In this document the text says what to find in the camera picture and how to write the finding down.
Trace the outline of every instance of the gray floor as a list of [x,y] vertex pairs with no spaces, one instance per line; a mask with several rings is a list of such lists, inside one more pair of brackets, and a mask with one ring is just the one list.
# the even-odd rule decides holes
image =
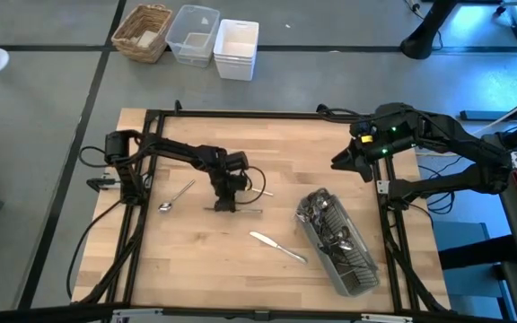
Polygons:
[[[127,1],[125,12],[142,2]],[[223,18],[260,22],[261,45],[397,46],[419,24],[401,0],[165,4],[175,12],[182,4],[207,5]],[[100,45],[116,6],[116,0],[0,1],[0,44]],[[428,7],[423,5],[424,13]],[[493,19],[494,9],[457,8],[442,28],[444,46],[517,46],[509,19]],[[0,74],[0,198],[6,202],[0,211],[0,310],[16,304],[99,55],[12,52],[10,66]],[[259,52],[255,78],[244,83],[221,80],[213,65],[180,65],[172,53],[156,65],[112,53],[84,144],[102,145],[121,108],[168,109],[176,99],[186,109],[310,111],[324,102],[371,112],[381,103],[404,101],[451,115],[463,109],[508,110],[517,105],[517,54],[434,54],[414,61],[395,53]],[[421,159],[435,169],[449,161]],[[96,199],[84,181],[97,175],[80,164],[75,168],[34,306],[68,303],[68,261]],[[480,198],[491,212],[469,210]],[[485,222],[492,236],[508,232],[495,196],[459,193],[455,208],[436,221]]]

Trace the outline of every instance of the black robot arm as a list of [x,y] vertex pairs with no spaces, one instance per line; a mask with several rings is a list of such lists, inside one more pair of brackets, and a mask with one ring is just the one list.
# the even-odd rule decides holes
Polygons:
[[[129,154],[131,139],[139,144],[133,155]],[[236,211],[234,195],[238,190],[245,190],[248,184],[244,171],[249,168],[249,162],[245,153],[227,153],[224,148],[208,145],[195,147],[155,134],[142,135],[135,130],[116,131],[105,137],[105,162],[119,175],[122,203],[141,205],[144,202],[143,178],[136,174],[134,165],[151,155],[186,162],[196,170],[208,173],[218,196],[215,211]]]
[[452,117],[420,111],[403,103],[389,103],[350,126],[348,147],[332,159],[332,169],[359,172],[372,180],[371,164],[380,158],[418,146],[437,153],[453,152],[473,165],[462,173],[409,182],[388,183],[389,201],[406,208],[417,197],[472,189],[496,194],[506,188],[512,168],[507,150],[468,134]]

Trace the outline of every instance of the wooden tabletop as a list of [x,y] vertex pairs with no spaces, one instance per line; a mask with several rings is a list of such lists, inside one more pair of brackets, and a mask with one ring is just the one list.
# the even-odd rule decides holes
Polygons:
[[[118,129],[140,131],[144,116],[144,109],[122,109]],[[262,214],[205,211],[203,207],[211,207],[216,199],[208,175],[188,164],[159,158],[133,292],[134,305],[393,311],[373,183],[364,183],[357,173],[330,168],[330,159],[348,144],[348,125],[321,120],[168,117],[163,136],[191,145],[210,144],[229,152],[244,151],[250,164],[266,173],[267,191],[275,195],[241,206],[262,209]],[[396,154],[394,164],[398,178],[419,179],[413,151]],[[258,173],[250,170],[249,175],[255,186],[260,187]],[[192,179],[197,182],[174,203],[172,210],[159,214],[158,205]],[[347,298],[335,292],[294,219],[299,200],[321,187],[338,196],[379,267],[380,286],[359,297]],[[254,194],[240,193],[237,199],[248,200]],[[101,191],[95,216],[118,198],[116,189]],[[424,200],[415,204],[425,208]],[[119,206],[91,230],[77,276],[74,301],[82,299],[112,263],[123,211],[124,206]],[[410,209],[404,212],[404,218],[416,273],[438,302],[449,307],[428,217]],[[264,233],[307,257],[308,265],[261,243],[249,231]],[[403,277],[399,271],[402,301],[408,308]],[[120,300],[124,281],[118,286]]]

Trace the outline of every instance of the white plastic bin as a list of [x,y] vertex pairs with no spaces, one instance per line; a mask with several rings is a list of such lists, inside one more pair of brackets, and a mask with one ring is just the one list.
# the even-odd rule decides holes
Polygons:
[[259,23],[221,20],[216,36],[216,67],[222,78],[250,81],[259,43]]
[[199,5],[183,5],[165,37],[179,63],[206,67],[213,55],[220,13]]
[[233,62],[231,60],[223,60],[215,57],[216,68],[219,71],[219,75],[223,79],[239,80],[239,81],[250,81],[255,68],[255,60],[252,62],[242,63]]

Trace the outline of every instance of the butter knife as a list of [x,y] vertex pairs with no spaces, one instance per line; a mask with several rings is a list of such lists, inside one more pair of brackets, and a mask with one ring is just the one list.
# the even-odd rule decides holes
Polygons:
[[273,247],[273,248],[276,248],[276,249],[279,249],[281,251],[283,251],[285,254],[287,254],[288,256],[302,262],[303,264],[306,264],[308,263],[308,261],[306,260],[305,257],[302,257],[302,256],[299,256],[295,253],[293,253],[292,251],[288,250],[288,249],[285,249],[283,248],[281,245],[279,245],[278,243],[274,242],[272,239],[270,239],[269,237],[267,237],[266,235],[262,234],[262,233],[258,233],[258,232],[255,232],[255,231],[251,231],[249,232],[249,234],[263,242],[265,242],[267,245],[269,245],[270,247]]

